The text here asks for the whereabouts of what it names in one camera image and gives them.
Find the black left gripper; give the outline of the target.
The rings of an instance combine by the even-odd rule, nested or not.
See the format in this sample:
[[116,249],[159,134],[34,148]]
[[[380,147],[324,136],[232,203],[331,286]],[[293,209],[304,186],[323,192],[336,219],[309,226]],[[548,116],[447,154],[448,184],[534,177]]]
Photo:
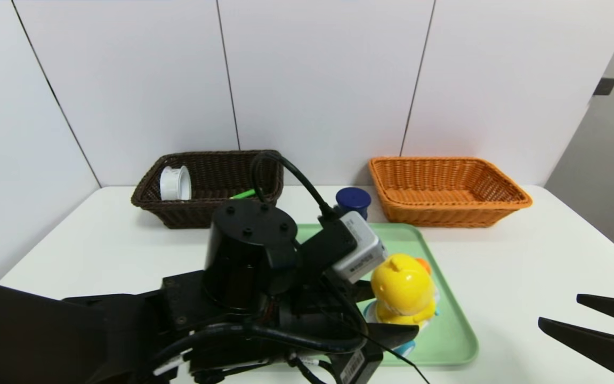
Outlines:
[[309,383],[322,383],[310,364],[326,370],[336,383],[366,383],[382,362],[383,350],[413,341],[417,325],[367,323],[356,303],[374,299],[370,281],[351,284],[344,291],[309,291],[290,295],[279,303],[278,325],[317,339],[317,347],[293,347],[284,355]]

